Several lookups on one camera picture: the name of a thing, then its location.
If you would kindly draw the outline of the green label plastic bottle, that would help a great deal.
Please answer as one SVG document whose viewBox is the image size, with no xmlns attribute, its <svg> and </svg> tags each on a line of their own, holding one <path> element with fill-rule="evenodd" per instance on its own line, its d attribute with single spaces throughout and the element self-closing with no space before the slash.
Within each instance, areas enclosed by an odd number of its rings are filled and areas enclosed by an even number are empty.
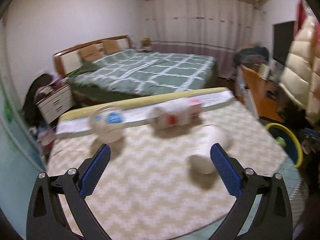
<svg viewBox="0 0 320 240">
<path fill-rule="evenodd" d="M 286 147 L 286 142 L 282 137 L 277 137 L 276 142 L 278 145 L 280 145 L 282 148 Z"/>
</svg>

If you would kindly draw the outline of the yellow rimmed trash bin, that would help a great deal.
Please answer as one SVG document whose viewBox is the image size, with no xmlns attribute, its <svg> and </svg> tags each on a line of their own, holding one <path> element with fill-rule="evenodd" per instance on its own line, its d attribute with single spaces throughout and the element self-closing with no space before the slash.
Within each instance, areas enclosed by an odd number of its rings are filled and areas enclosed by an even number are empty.
<svg viewBox="0 0 320 240">
<path fill-rule="evenodd" d="M 294 162 L 296 168 L 299 168 L 303 163 L 303 151 L 297 137 L 287 127 L 277 123 L 268 123 L 264 126 L 274 139 L 282 137 L 286 142 L 286 147 L 283 150 L 287 153 L 290 159 Z"/>
</svg>

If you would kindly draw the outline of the cream puffer jacket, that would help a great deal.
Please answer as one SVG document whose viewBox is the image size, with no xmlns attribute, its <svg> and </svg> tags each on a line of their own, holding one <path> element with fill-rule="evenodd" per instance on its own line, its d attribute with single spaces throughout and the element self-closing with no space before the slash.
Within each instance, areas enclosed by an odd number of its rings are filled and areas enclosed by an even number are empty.
<svg viewBox="0 0 320 240">
<path fill-rule="evenodd" d="M 317 20 L 308 16 L 294 37 L 279 86 L 298 107 L 305 110 L 305 118 L 314 125 L 319 120 L 319 43 Z"/>
</svg>

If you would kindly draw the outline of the red bucket on floor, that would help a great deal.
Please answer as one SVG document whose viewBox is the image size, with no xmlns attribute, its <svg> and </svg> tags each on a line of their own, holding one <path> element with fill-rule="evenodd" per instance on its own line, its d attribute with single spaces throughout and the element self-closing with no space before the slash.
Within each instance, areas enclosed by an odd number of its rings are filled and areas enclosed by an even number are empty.
<svg viewBox="0 0 320 240">
<path fill-rule="evenodd" d="M 43 153 L 49 155 L 55 141 L 55 131 L 53 129 L 42 129 L 39 131 L 37 139 L 42 147 Z"/>
</svg>

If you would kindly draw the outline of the white paper cup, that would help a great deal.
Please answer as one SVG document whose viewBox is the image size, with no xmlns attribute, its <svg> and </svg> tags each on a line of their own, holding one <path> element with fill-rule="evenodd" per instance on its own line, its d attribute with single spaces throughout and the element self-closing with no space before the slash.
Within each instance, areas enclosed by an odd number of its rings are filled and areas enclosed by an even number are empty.
<svg viewBox="0 0 320 240">
<path fill-rule="evenodd" d="M 214 144 L 219 144 L 224 150 L 232 144 L 231 134 L 216 124 L 201 125 L 196 130 L 193 150 L 187 157 L 191 169 L 201 175 L 215 173 L 216 168 L 210 158 L 210 150 Z"/>
</svg>

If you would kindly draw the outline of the clothes pile on desk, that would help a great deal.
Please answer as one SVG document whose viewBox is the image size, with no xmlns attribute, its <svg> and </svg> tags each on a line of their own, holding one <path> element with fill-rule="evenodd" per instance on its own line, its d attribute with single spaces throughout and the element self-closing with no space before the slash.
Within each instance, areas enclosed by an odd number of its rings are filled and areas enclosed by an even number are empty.
<svg viewBox="0 0 320 240">
<path fill-rule="evenodd" d="M 236 65 L 250 66 L 267 64 L 270 58 L 270 53 L 266 47 L 252 44 L 236 51 L 233 55 L 233 62 Z"/>
</svg>

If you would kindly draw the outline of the black television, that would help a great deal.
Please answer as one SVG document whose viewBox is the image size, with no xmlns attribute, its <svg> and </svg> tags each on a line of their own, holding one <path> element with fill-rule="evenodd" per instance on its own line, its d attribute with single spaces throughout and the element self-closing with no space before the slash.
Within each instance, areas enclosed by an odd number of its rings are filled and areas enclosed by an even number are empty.
<svg viewBox="0 0 320 240">
<path fill-rule="evenodd" d="M 295 21 L 273 25 L 273 59 L 285 65 L 294 37 Z"/>
</svg>

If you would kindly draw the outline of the white bedside drawer cabinet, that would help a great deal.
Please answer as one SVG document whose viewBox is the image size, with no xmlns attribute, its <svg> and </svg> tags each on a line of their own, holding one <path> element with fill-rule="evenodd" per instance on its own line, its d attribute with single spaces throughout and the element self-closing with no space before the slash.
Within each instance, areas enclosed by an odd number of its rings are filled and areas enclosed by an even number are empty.
<svg viewBox="0 0 320 240">
<path fill-rule="evenodd" d="M 52 123 L 73 106 L 74 100 L 69 85 L 59 87 L 52 94 L 37 103 L 37 107 L 46 124 Z"/>
</svg>

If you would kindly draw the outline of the white blue-label yogurt tub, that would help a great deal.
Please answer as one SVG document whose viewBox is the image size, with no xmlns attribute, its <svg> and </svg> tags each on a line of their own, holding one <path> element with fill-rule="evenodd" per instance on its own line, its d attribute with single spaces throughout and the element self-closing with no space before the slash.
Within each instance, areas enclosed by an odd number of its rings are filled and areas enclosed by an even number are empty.
<svg viewBox="0 0 320 240">
<path fill-rule="evenodd" d="M 100 107 L 90 115 L 88 123 L 102 143 L 111 144 L 124 136 L 124 114 L 119 107 Z"/>
</svg>

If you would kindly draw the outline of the red puffer jacket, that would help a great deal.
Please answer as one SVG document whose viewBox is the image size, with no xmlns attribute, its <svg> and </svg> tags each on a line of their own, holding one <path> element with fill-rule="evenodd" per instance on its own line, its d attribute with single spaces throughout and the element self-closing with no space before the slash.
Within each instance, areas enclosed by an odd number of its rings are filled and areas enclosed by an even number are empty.
<svg viewBox="0 0 320 240">
<path fill-rule="evenodd" d="M 304 21 L 308 17 L 313 17 L 314 14 L 307 4 L 305 0 L 299 0 L 297 4 L 297 11 L 296 11 L 296 20 L 295 20 L 295 28 L 294 28 L 294 36 L 297 35 L 299 30 L 302 28 Z"/>
</svg>

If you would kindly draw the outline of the black clothes on cabinet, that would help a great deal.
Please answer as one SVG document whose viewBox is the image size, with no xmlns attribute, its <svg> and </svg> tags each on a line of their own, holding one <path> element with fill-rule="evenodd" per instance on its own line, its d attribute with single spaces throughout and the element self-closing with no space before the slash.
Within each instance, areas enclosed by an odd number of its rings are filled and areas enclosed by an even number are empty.
<svg viewBox="0 0 320 240">
<path fill-rule="evenodd" d="M 39 127 L 44 118 L 37 104 L 64 84 L 62 77 L 54 73 L 41 74 L 33 81 L 25 96 L 22 108 L 23 117 L 28 126 Z"/>
</svg>

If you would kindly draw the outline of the wooden bed with headboard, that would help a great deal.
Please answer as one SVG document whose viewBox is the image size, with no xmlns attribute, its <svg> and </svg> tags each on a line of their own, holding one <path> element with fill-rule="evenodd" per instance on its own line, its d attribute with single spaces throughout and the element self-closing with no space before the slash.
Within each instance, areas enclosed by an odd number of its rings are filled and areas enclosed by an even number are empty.
<svg viewBox="0 0 320 240">
<path fill-rule="evenodd" d="M 218 75 L 212 56 L 140 51 L 127 35 L 77 44 L 53 61 L 86 106 L 210 88 Z"/>
</svg>

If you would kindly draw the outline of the brown pillow left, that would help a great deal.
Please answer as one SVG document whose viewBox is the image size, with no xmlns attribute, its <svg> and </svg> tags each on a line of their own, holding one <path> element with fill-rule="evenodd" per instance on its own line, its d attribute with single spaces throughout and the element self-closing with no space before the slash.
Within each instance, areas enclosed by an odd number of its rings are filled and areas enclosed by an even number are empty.
<svg viewBox="0 0 320 240">
<path fill-rule="evenodd" d="M 96 44 L 80 48 L 78 54 L 81 57 L 82 61 L 96 61 L 103 57 L 102 53 L 98 50 Z"/>
</svg>

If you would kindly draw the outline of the brown pillow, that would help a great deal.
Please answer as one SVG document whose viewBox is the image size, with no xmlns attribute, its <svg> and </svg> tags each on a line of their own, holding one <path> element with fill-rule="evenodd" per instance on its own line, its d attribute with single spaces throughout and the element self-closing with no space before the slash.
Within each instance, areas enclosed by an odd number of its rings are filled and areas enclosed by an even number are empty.
<svg viewBox="0 0 320 240">
<path fill-rule="evenodd" d="M 78 54 L 81 57 L 82 61 L 96 61 L 103 57 L 102 53 L 98 50 L 96 44 L 80 48 Z"/>
<path fill-rule="evenodd" d="M 123 51 L 116 40 L 102 40 L 103 48 L 106 55 L 112 55 L 118 52 Z"/>
</svg>

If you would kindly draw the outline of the brown pillow right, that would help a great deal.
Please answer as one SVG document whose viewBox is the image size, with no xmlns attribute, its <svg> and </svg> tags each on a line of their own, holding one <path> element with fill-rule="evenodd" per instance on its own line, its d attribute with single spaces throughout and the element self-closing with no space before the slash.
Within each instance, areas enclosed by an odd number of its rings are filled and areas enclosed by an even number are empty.
<svg viewBox="0 0 320 240">
<path fill-rule="evenodd" d="M 102 40 L 103 48 L 106 55 L 112 55 L 118 52 L 123 51 L 116 40 Z"/>
</svg>

